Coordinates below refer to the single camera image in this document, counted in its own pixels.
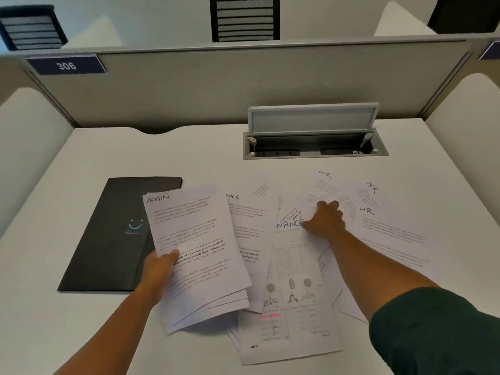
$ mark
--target workstation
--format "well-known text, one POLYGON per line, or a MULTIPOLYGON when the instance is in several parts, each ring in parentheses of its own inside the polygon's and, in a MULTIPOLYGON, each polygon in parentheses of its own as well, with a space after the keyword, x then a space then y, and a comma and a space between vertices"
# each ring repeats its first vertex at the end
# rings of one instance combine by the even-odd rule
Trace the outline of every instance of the workstation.
MULTIPOLYGON (((39 161, 17 163, 25 174, 12 175, 5 191, 27 198, 22 206, 15 197, 5 202, 13 214, 0 240, 2 374, 54 372, 125 297, 57 292, 111 177, 179 176, 190 188, 264 171, 291 190, 318 170, 369 179, 399 210, 447 237, 440 284, 500 316, 500 209, 491 175, 500 92, 485 75, 468 76, 497 62, 479 60, 494 41, 489 34, 429 35, 0 57, 0 72, 9 73, 15 90, 0 107, 1 120, 20 129, 9 129, 2 155, 24 157, 13 140, 22 137, 39 161), (68 65, 61 71, 70 74, 43 75, 30 61, 45 58, 56 68, 82 55, 97 58, 105 73, 68 65), (378 103, 374 121, 328 113, 325 105, 352 104, 351 116, 360 103, 378 103), (47 131, 53 134, 40 133, 47 131), (376 133, 376 151, 342 139, 368 133, 376 133), (30 182, 31 189, 20 189, 30 182)), ((391 373, 367 324, 336 303, 332 313, 343 351, 242 366, 225 331, 205 323, 167 336, 156 308, 129 373, 391 373)))

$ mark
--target desk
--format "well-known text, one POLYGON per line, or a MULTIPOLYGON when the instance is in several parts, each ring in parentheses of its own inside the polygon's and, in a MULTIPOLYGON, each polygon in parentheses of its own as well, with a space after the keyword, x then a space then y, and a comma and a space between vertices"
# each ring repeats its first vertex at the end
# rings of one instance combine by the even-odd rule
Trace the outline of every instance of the desk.
MULTIPOLYGON (((55 371, 106 321, 123 295, 56 292, 108 177, 182 176, 183 187, 226 184, 253 171, 299 190, 315 170, 380 184, 404 212, 449 232, 442 286, 500 316, 500 228, 421 119, 378 120, 388 157, 242 159, 246 125, 184 126, 162 135, 76 129, 0 240, 0 375, 55 371)), ((166 337, 153 309, 129 374, 390 374, 368 326, 334 311, 345 351, 241 366, 224 332, 166 337)))

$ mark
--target smiley face logo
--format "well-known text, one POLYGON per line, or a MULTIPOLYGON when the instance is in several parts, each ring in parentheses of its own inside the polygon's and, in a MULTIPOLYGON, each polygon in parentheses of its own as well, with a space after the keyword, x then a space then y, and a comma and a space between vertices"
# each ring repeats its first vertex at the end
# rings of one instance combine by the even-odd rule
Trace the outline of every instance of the smiley face logo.
POLYGON ((134 223, 134 220, 130 220, 130 223, 128 224, 128 227, 129 227, 130 229, 132 229, 132 230, 137 230, 137 229, 139 229, 139 228, 142 226, 142 222, 143 222, 143 221, 144 221, 144 220, 141 220, 141 223, 139 224, 139 226, 133 227, 132 225, 136 225, 138 222, 135 222, 135 223, 134 223))

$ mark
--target white side divider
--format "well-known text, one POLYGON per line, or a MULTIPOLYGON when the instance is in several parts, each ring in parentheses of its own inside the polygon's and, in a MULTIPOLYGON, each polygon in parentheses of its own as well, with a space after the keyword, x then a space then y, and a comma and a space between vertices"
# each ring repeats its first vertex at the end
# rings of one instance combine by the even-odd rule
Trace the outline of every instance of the white side divider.
POLYGON ((390 1, 380 17, 373 36, 431 35, 434 30, 416 18, 395 1, 390 1))
POLYGON ((0 236, 73 131, 36 90, 0 105, 0 236))
POLYGON ((500 224, 500 89, 482 73, 469 75, 426 124, 500 224))
POLYGON ((122 40, 118 36, 113 23, 108 16, 103 15, 62 48, 112 47, 122 45, 122 40))

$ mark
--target dark green sleeve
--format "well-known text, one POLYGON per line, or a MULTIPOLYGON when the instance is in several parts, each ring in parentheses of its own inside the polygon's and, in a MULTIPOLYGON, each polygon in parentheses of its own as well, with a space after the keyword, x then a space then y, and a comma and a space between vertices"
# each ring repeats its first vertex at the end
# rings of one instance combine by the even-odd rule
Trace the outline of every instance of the dark green sleeve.
POLYGON ((447 290, 391 300, 373 315, 370 340, 396 375, 500 374, 500 319, 447 290))

